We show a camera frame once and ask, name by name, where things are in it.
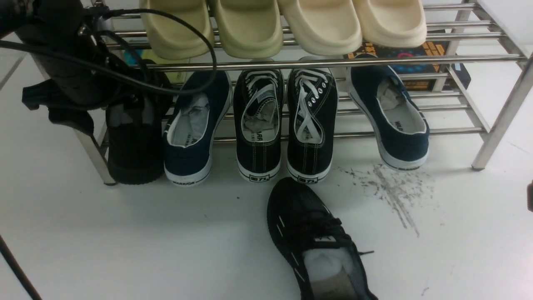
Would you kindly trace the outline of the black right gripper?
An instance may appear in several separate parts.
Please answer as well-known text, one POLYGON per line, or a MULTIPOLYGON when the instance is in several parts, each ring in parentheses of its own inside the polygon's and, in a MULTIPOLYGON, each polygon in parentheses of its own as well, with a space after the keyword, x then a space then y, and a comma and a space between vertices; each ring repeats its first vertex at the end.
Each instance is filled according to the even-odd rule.
POLYGON ((527 209, 533 212, 533 182, 527 186, 527 209))

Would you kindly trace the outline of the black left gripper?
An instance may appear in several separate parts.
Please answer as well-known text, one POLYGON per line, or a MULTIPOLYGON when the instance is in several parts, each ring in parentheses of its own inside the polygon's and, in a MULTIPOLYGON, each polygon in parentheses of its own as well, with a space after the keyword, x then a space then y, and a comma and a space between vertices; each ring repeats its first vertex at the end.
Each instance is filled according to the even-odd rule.
POLYGON ((62 53, 56 52, 55 57, 39 54, 34 57, 48 79, 24 87, 22 103, 29 110, 38 110, 41 106, 48 108, 48 119, 54 125, 93 135, 95 123, 89 111, 125 100, 138 92, 136 87, 101 72, 65 61, 62 53))

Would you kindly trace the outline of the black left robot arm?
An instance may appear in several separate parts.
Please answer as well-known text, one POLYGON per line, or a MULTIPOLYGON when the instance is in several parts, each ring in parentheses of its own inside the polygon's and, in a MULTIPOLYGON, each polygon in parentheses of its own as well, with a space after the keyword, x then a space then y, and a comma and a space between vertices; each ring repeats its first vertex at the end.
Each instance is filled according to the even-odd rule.
POLYGON ((124 75, 133 75, 96 35, 98 18, 79 0, 2 0, 1 36, 11 33, 26 46, 41 47, 58 57, 33 54, 48 79, 22 92, 30 110, 48 109, 48 119, 86 135, 95 123, 91 110, 138 100, 134 88, 63 57, 73 57, 124 75))

